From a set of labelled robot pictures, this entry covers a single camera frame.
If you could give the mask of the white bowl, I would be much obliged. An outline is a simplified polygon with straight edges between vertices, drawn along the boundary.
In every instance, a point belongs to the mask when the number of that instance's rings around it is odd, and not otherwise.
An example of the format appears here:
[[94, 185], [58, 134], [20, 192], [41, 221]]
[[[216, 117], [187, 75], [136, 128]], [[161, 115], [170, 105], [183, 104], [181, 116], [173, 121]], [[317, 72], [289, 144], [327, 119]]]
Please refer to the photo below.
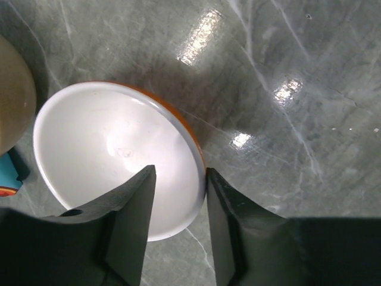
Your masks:
[[17, 50], [1, 37], [1, 154], [23, 136], [35, 111], [32, 73]]
[[156, 171], [148, 241], [170, 238], [197, 217], [205, 197], [201, 147], [184, 117], [156, 95], [127, 85], [70, 85], [44, 103], [33, 128], [41, 177], [67, 210]]

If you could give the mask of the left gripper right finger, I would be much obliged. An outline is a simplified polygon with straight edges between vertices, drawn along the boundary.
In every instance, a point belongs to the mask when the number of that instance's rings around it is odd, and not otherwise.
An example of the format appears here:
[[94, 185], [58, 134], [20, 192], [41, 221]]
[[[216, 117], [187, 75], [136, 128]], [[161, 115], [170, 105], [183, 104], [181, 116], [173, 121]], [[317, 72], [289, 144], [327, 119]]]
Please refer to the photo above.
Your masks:
[[218, 285], [379, 285], [380, 219], [278, 216], [207, 169]]

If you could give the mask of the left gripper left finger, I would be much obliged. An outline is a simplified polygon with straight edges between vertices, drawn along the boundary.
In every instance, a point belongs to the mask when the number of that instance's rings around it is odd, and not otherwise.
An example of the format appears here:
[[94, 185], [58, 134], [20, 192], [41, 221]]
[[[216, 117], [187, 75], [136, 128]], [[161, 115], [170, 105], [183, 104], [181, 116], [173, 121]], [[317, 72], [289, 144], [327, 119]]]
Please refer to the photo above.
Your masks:
[[2, 285], [139, 285], [156, 172], [66, 211], [37, 218], [1, 209]]

